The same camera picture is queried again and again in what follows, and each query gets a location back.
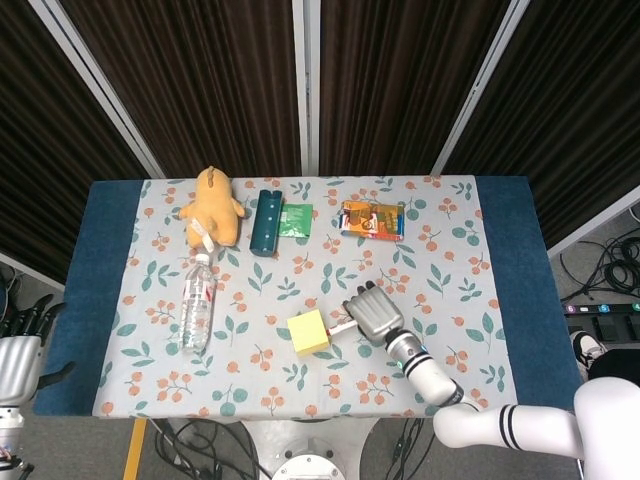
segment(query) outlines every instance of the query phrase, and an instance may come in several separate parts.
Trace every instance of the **bottle cap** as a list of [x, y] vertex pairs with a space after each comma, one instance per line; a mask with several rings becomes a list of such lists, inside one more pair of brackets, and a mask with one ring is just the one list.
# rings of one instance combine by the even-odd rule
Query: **bottle cap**
[[196, 262], [198, 263], [205, 263], [207, 265], [209, 265], [209, 254], [207, 253], [198, 253], [196, 255]]

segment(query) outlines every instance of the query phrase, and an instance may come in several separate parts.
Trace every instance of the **table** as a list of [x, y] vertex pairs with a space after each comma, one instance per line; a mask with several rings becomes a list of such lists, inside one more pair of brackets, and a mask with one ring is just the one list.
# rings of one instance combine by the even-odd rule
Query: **table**
[[[60, 320], [48, 359], [50, 368], [74, 357], [82, 359], [82, 363], [69, 381], [38, 395], [37, 413], [232, 418], [429, 415], [433, 410], [416, 398], [404, 379], [398, 378], [398, 370], [387, 365], [389, 359], [384, 351], [368, 344], [357, 333], [345, 334], [332, 349], [321, 352], [324, 355], [308, 360], [297, 359], [286, 339], [284, 320], [298, 310], [318, 307], [327, 322], [339, 320], [337, 307], [342, 299], [353, 294], [358, 283], [371, 278], [369, 272], [376, 266], [378, 270], [373, 277], [383, 281], [385, 287], [393, 287], [391, 295], [407, 312], [408, 326], [425, 337], [434, 356], [468, 392], [480, 393], [476, 396], [484, 400], [481, 403], [492, 407], [516, 401], [562, 408], [571, 406], [579, 379], [525, 179], [332, 177], [235, 180], [236, 196], [250, 209], [259, 187], [266, 185], [283, 189], [285, 198], [291, 203], [313, 203], [318, 214], [312, 237], [308, 245], [285, 239], [279, 245], [279, 258], [258, 259], [246, 252], [250, 229], [244, 223], [238, 251], [226, 249], [220, 252], [218, 275], [225, 287], [218, 292], [214, 331], [226, 336], [214, 333], [210, 344], [216, 346], [212, 360], [210, 354], [202, 354], [202, 358], [189, 358], [187, 363], [180, 358], [182, 352], [174, 352], [176, 347], [169, 346], [175, 343], [170, 341], [175, 327], [171, 327], [173, 322], [169, 320], [163, 323], [163, 318], [170, 319], [170, 316], [156, 312], [171, 313], [178, 309], [178, 297], [165, 295], [166, 298], [158, 297], [149, 303], [143, 294], [154, 291], [152, 287], [156, 284], [163, 286], [160, 278], [167, 284], [167, 292], [181, 290], [180, 272], [188, 267], [188, 248], [181, 245], [179, 232], [171, 235], [155, 232], [159, 243], [154, 248], [159, 253], [173, 251], [171, 258], [185, 257], [181, 259], [185, 261], [175, 267], [170, 260], [162, 263], [151, 257], [138, 258], [138, 251], [134, 249], [133, 253], [131, 247], [136, 235], [138, 241], [150, 240], [148, 235], [152, 230], [140, 224], [143, 218], [140, 212], [145, 215], [147, 208], [154, 208], [146, 215], [149, 219], [157, 214], [156, 218], [160, 218], [165, 227], [179, 225], [171, 215], [176, 212], [174, 205], [188, 200], [189, 182], [192, 181], [105, 182], [92, 188], [67, 282], [65, 300], [69, 310]], [[167, 205], [166, 211], [146, 206], [147, 195], [162, 198]], [[406, 241], [383, 244], [366, 240], [359, 244], [355, 238], [337, 236], [331, 221], [339, 202], [351, 195], [383, 203], [404, 200], [409, 218]], [[481, 206], [482, 214], [477, 212], [478, 206]], [[445, 234], [451, 238], [439, 243], [439, 238]], [[434, 248], [430, 242], [439, 244]], [[454, 245], [450, 242], [457, 243], [454, 247], [449, 246]], [[165, 249], [160, 251], [159, 247], [163, 245]], [[307, 249], [313, 258], [304, 258], [306, 254], [301, 252]], [[478, 260], [482, 258], [479, 276], [473, 271], [478, 263], [470, 263], [473, 256]], [[131, 265], [136, 259], [139, 263]], [[372, 259], [371, 264], [367, 264], [367, 259]], [[347, 268], [350, 261], [355, 268]], [[307, 262], [313, 265], [305, 268]], [[488, 268], [483, 268], [483, 262], [488, 263]], [[149, 289], [121, 291], [121, 284], [128, 285], [131, 267], [141, 267], [139, 270], [145, 272], [140, 289], [146, 278], [152, 279]], [[410, 278], [403, 282], [403, 275]], [[482, 276], [482, 282], [476, 280]], [[135, 275], [131, 278], [141, 279]], [[470, 287], [472, 283], [476, 284], [474, 288]], [[264, 307], [253, 303], [256, 295], [261, 297], [261, 289], [265, 297], [269, 297]], [[474, 297], [473, 292], [479, 290], [482, 295]], [[451, 309], [451, 303], [447, 301], [450, 292], [459, 295], [451, 297], [457, 298], [455, 309]], [[278, 300], [276, 293], [287, 297]], [[463, 296], [471, 298], [463, 302]], [[284, 300], [287, 301], [282, 305], [286, 307], [274, 307]], [[170, 303], [174, 304], [172, 309], [168, 308]], [[136, 313], [123, 315], [126, 309]], [[258, 316], [244, 320], [252, 311]], [[115, 333], [112, 333], [114, 318], [117, 323]], [[164, 331], [158, 336], [149, 336], [151, 326]], [[136, 336], [138, 329], [144, 332], [140, 338]], [[260, 342], [251, 337], [253, 329], [260, 332]], [[173, 362], [175, 367], [167, 368], [169, 364], [154, 356], [160, 339], [167, 356], [162, 358]], [[129, 363], [113, 362], [111, 359], [116, 358], [113, 355], [117, 351]], [[103, 362], [105, 353], [109, 358], [107, 362]], [[232, 353], [238, 355], [237, 358], [231, 360]], [[254, 355], [259, 356], [258, 362], [254, 361]], [[152, 359], [154, 362], [138, 363]], [[166, 372], [155, 376], [145, 374], [147, 370], [155, 372], [154, 364], [162, 365]], [[298, 367], [295, 375], [294, 364]], [[298, 390], [303, 364], [307, 365], [304, 386]], [[196, 374], [198, 371], [207, 371], [207, 374]], [[198, 392], [206, 393], [194, 396], [196, 387], [191, 388], [191, 385], [195, 385], [196, 377], [203, 380]], [[369, 396], [368, 401], [361, 398], [365, 394]], [[197, 401], [189, 402], [185, 397]]]

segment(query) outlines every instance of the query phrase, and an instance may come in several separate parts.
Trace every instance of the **green snack packet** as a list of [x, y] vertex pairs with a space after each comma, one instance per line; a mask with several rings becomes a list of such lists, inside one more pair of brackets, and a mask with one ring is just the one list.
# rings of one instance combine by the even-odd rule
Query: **green snack packet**
[[280, 237], [308, 237], [311, 235], [313, 205], [292, 205], [285, 203], [280, 212]]

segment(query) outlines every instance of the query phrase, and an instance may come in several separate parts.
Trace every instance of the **yellow sponge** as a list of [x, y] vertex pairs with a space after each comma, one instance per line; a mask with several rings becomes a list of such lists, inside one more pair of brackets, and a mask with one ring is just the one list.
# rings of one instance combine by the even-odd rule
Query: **yellow sponge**
[[327, 337], [320, 310], [290, 318], [287, 324], [293, 348], [298, 355], [309, 355], [329, 346], [329, 337]]

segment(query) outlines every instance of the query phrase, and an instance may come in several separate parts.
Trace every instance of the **gray floor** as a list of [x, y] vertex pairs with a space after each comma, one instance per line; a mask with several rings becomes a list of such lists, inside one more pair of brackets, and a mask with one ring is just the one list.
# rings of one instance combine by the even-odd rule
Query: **gray floor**
[[[587, 238], [603, 242], [625, 233], [638, 224], [627, 214], [612, 220]], [[600, 252], [597, 248], [576, 244], [564, 253], [565, 264], [578, 279], [586, 279]], [[565, 296], [578, 286], [562, 271], [559, 258], [551, 265], [556, 278], [559, 295]], [[25, 279], [21, 296], [22, 307], [28, 306], [46, 291], [48, 287]], [[576, 303], [626, 303], [628, 297], [615, 294], [594, 295], [594, 300], [577, 297]], [[30, 406], [24, 408], [27, 419], [23, 432], [21, 455], [36, 465], [31, 478], [47, 480], [75, 480], [86, 478], [117, 479], [122, 477], [129, 438], [133, 422], [131, 420], [98, 420], [94, 418], [46, 418], [35, 417]], [[361, 478], [383, 479], [390, 464], [393, 445], [402, 429], [403, 420], [385, 419], [373, 429], [361, 460]], [[431, 434], [431, 422], [416, 446], [416, 452], [423, 452]], [[180, 478], [155, 454], [153, 448], [155, 430], [148, 425], [138, 478], [156, 480], [159, 478]], [[243, 453], [231, 442], [220, 449], [220, 455], [238, 461], [248, 468]], [[408, 465], [413, 469], [414, 463]], [[233, 473], [225, 479], [239, 478]], [[451, 450], [437, 440], [415, 478], [437, 479], [577, 479], [578, 473], [573, 460], [552, 455], [514, 452], [493, 447], [471, 447]]]

